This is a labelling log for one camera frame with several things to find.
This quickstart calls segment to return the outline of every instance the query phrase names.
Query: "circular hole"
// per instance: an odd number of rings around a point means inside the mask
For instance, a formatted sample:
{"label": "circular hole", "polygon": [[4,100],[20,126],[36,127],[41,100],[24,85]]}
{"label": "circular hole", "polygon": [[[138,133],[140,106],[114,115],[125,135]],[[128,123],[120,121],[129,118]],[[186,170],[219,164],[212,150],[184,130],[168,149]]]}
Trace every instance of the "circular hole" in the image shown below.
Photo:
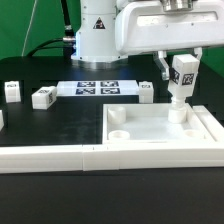
{"label": "circular hole", "polygon": [[127,131],[116,130],[109,133],[109,140],[128,140],[130,134]]}
{"label": "circular hole", "polygon": [[193,139],[204,139],[204,134],[199,131],[199,130],[185,130],[184,134],[188,137],[188,138],[193,138]]}

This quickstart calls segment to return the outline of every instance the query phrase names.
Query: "white tray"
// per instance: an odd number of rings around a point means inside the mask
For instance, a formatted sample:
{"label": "white tray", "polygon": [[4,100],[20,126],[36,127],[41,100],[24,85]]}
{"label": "white tray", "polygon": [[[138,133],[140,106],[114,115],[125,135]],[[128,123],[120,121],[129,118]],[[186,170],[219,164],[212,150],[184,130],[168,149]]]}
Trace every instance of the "white tray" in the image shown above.
{"label": "white tray", "polygon": [[[125,143],[173,142],[173,141],[215,141],[205,128],[196,113],[186,104],[187,120],[182,124],[168,121],[170,104],[106,104],[103,114],[103,144],[117,143],[120,138],[109,138],[115,131],[127,132],[130,139]],[[111,124],[108,121],[108,109],[123,107],[126,111],[126,121],[122,124]],[[200,133],[203,138],[190,136],[189,133]]]}

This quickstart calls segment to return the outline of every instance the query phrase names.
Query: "white cube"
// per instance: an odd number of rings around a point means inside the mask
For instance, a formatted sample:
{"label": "white cube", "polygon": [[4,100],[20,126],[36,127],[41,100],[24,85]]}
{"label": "white cube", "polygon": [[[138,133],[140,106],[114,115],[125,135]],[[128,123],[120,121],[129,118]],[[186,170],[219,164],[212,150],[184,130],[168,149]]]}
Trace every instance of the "white cube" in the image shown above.
{"label": "white cube", "polygon": [[18,81],[5,82],[5,98],[6,103],[21,102]]}
{"label": "white cube", "polygon": [[4,127],[4,120],[3,120],[3,114],[2,111],[0,110],[0,131]]}
{"label": "white cube", "polygon": [[151,82],[139,82],[139,103],[153,103],[154,88]]}
{"label": "white cube", "polygon": [[198,73],[200,61],[190,54],[175,55],[172,67],[180,74]]}
{"label": "white cube", "polygon": [[32,95],[33,109],[47,110],[57,99],[55,86],[42,87]]}

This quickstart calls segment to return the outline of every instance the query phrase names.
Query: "white plastic part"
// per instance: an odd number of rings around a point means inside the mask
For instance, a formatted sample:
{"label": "white plastic part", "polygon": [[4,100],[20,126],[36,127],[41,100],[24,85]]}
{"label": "white plastic part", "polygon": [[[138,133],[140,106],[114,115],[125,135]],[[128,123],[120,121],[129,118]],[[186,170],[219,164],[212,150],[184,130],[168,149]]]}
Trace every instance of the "white plastic part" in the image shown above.
{"label": "white plastic part", "polygon": [[47,110],[57,100],[55,86],[42,87],[32,95],[33,109]]}
{"label": "white plastic part", "polygon": [[112,142],[129,140],[130,133],[122,130],[112,131],[109,133],[108,139]]}
{"label": "white plastic part", "polygon": [[0,147],[0,173],[83,170],[82,145]]}
{"label": "white plastic part", "polygon": [[6,103],[21,102],[20,86],[18,81],[5,82]]}
{"label": "white plastic part", "polygon": [[168,91],[176,98],[192,96],[200,61],[190,54],[175,55],[172,67],[174,77],[169,81]]}
{"label": "white plastic part", "polygon": [[3,127],[4,127],[3,114],[2,110],[0,110],[0,131],[2,130]]}
{"label": "white plastic part", "polygon": [[131,2],[116,18],[116,48],[135,55],[223,45],[223,27],[223,0],[194,1],[192,11],[180,13],[164,12],[159,0]]}
{"label": "white plastic part", "polygon": [[[111,124],[108,121],[108,108],[121,106],[126,109],[126,122]],[[198,130],[205,136],[201,141],[214,142],[214,139],[198,119],[192,108],[185,104],[185,122],[169,122],[171,104],[106,104],[103,114],[103,144],[114,144],[109,134],[124,131],[130,134],[127,145],[135,143],[179,142],[185,139],[185,130]]]}
{"label": "white plastic part", "polygon": [[83,146],[83,170],[119,170],[119,151],[107,146]]}
{"label": "white plastic part", "polygon": [[152,82],[139,83],[139,103],[153,103],[154,88]]}
{"label": "white plastic part", "polygon": [[184,131],[186,140],[202,140],[205,138],[204,133],[199,130],[188,129]]}
{"label": "white plastic part", "polygon": [[194,106],[194,112],[218,142],[224,142],[224,128],[204,106]]}
{"label": "white plastic part", "polygon": [[123,124],[126,121],[126,109],[122,106],[108,108],[108,122],[111,124]]}
{"label": "white plastic part", "polygon": [[173,108],[172,106],[169,109],[168,121],[174,124],[182,124],[186,122],[187,119],[187,108],[185,106],[181,108]]}

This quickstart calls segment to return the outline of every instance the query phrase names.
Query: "white block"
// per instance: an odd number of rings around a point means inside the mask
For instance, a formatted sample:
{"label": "white block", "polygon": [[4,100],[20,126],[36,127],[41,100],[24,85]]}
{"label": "white block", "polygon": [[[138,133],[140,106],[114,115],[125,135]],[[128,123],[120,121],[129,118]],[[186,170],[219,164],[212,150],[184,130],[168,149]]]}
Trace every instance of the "white block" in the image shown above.
{"label": "white block", "polygon": [[33,109],[47,110],[57,99],[55,86],[42,87],[32,95]]}
{"label": "white block", "polygon": [[5,82],[5,98],[6,103],[21,102],[18,81]]}
{"label": "white block", "polygon": [[139,103],[153,103],[153,96],[139,96]]}
{"label": "white block", "polygon": [[200,61],[190,54],[175,55],[172,67],[181,74],[198,73]]}
{"label": "white block", "polygon": [[154,88],[151,82],[139,83],[139,103],[153,103]]}
{"label": "white block", "polygon": [[83,170],[118,170],[119,151],[108,150],[107,146],[83,147]]}
{"label": "white block", "polygon": [[2,111],[0,110],[0,131],[4,127],[4,120],[3,120],[3,114]]}

